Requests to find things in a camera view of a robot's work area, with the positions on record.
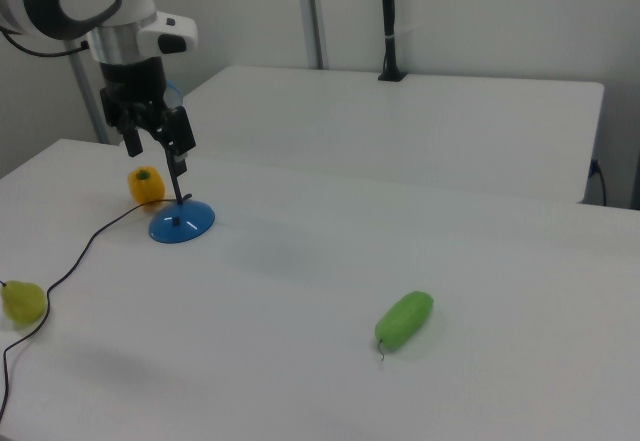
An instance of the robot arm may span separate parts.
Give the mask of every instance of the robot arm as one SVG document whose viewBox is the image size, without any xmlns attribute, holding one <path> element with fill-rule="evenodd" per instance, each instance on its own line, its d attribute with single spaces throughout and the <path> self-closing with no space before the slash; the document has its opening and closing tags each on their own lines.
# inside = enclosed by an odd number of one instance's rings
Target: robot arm
<svg viewBox="0 0 640 441">
<path fill-rule="evenodd" d="M 142 152 L 142 128 L 167 152 L 175 177 L 195 146 L 184 108 L 169 109 L 160 56 L 195 49 L 198 32 L 188 18 L 157 12 L 153 0 L 0 0 L 0 27 L 56 40 L 86 35 L 100 63 L 105 117 L 123 135 L 130 156 Z"/>
</svg>

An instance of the wire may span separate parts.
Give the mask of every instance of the wire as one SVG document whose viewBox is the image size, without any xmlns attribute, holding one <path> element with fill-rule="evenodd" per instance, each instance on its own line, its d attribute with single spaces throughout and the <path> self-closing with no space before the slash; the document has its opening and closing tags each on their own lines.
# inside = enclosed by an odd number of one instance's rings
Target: wire
<svg viewBox="0 0 640 441">
<path fill-rule="evenodd" d="M 600 161 L 597 159 L 592 159 L 591 164 L 589 165 L 589 179 L 591 179 L 595 175 L 599 175 L 600 177 L 600 185 L 602 186 L 602 205 L 607 205 L 607 187 L 604 183 L 604 174 L 602 174 L 602 168 L 600 167 Z"/>
<path fill-rule="evenodd" d="M 600 184 L 602 184 L 602 205 L 607 205 L 607 187 L 604 184 L 604 175 L 602 174 L 602 170 L 598 167 L 598 174 L 600 175 Z"/>
<path fill-rule="evenodd" d="M 31 56 L 36 56 L 38 58 L 62 58 L 63 56 L 70 56 L 72 54 L 80 53 L 89 49 L 89 43 L 87 43 L 86 41 L 82 41 L 79 48 L 72 49 L 71 51 L 63 51 L 60 53 L 39 53 L 37 51 L 27 49 L 19 44 L 15 39 L 13 39 L 11 35 L 12 33 L 7 31 L 6 29 L 0 28 L 0 30 L 2 31 L 2 35 L 4 36 L 4 38 L 9 41 L 9 43 L 11 43 L 15 48 L 19 49 L 23 53 L 29 54 Z"/>
<path fill-rule="evenodd" d="M 187 194 L 184 197 L 184 200 L 189 199 L 191 197 L 190 194 Z M 93 243 L 93 241 L 100 235 L 102 234 L 104 231 L 106 231 L 107 229 L 109 229 L 111 226 L 113 226 L 114 224 L 116 224 L 118 221 L 120 221 L 121 219 L 125 218 L 126 216 L 128 216 L 129 214 L 133 213 L 134 211 L 136 211 L 137 209 L 146 206 L 148 204 L 153 204 L 153 203 L 167 203 L 167 202 L 176 202 L 175 199 L 163 199 L 161 201 L 150 201 L 148 203 L 143 203 L 143 204 L 139 204 L 138 206 L 136 206 L 135 208 L 131 208 L 129 211 L 127 211 L 126 213 L 118 216 L 116 219 L 114 219 L 113 221 L 111 221 L 110 223 L 105 224 L 103 227 L 101 227 L 98 231 L 96 231 L 95 233 L 93 233 L 93 236 L 91 236 L 91 239 L 89 239 L 89 242 L 87 243 L 87 245 L 85 246 L 84 250 L 82 251 L 82 253 L 80 254 L 80 256 L 78 257 L 77 261 L 75 262 L 75 264 L 71 267 L 71 269 L 69 271 L 67 271 L 67 274 L 65 274 L 62 278 L 60 278 L 58 281 L 56 281 L 55 283 L 53 283 L 49 289 L 47 289 L 47 308 L 44 312 L 44 316 L 42 318 L 42 320 L 40 320 L 40 322 L 38 323 L 38 325 L 33 329 L 33 331 L 31 331 L 29 334 L 27 334 L 25 337 L 19 339 L 18 341 L 16 341 L 15 343 L 13 343 L 11 346 L 9 346 L 8 348 L 6 348 L 4 350 L 4 353 L 2 354 L 2 361 L 4 364 L 4 397 L 2 398 L 2 407 L 0 407 L 0 423 L 2 422 L 2 418 L 4 417 L 4 411 L 7 407 L 7 401 L 9 401 L 9 369 L 7 367 L 7 353 L 15 348 L 16 346 L 18 346 L 19 344 L 22 344 L 23 342 L 25 342 L 27 339 L 33 337 L 38 331 L 40 331 L 40 329 L 42 328 L 42 326 L 44 326 L 44 323 L 46 323 L 47 319 L 49 318 L 49 313 L 51 312 L 51 301 L 50 301 L 50 295 L 51 295 L 51 291 L 53 291 L 55 288 L 57 288 L 63 281 L 65 281 L 69 276 L 71 276 L 71 274 L 73 274 L 73 272 L 76 270 L 76 268 L 78 267 L 78 265 L 80 264 L 80 262 L 82 261 L 82 259 L 84 258 L 84 255 L 87 254 L 87 251 L 89 251 L 89 248 L 91 247 L 91 244 Z"/>
</svg>

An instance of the yellow pepper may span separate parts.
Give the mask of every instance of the yellow pepper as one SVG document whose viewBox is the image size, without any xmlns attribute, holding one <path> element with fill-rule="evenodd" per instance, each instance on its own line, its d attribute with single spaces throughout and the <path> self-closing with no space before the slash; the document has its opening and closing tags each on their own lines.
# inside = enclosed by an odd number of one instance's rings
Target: yellow pepper
<svg viewBox="0 0 640 441">
<path fill-rule="evenodd" d="M 153 166 L 141 166 L 129 173 L 129 191 L 138 204 L 164 198 L 164 183 Z"/>
</svg>

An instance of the white table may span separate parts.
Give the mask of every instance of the white table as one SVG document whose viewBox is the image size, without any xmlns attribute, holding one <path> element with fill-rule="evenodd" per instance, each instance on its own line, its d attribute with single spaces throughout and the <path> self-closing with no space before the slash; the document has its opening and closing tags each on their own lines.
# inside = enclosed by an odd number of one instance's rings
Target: white table
<svg viewBox="0 0 640 441">
<path fill-rule="evenodd" d="M 63 141 L 0 180 L 1 276 L 65 273 L 143 163 L 163 158 Z M 196 156 L 182 184 L 213 229 L 161 245 L 139 213 L 98 238 L 11 356 L 0 434 L 640 437 L 637 213 Z M 414 289 L 434 311 L 381 363 L 374 325 Z"/>
<path fill-rule="evenodd" d="M 197 156 L 576 203 L 602 96 L 595 83 L 231 67 L 185 107 Z"/>
</svg>

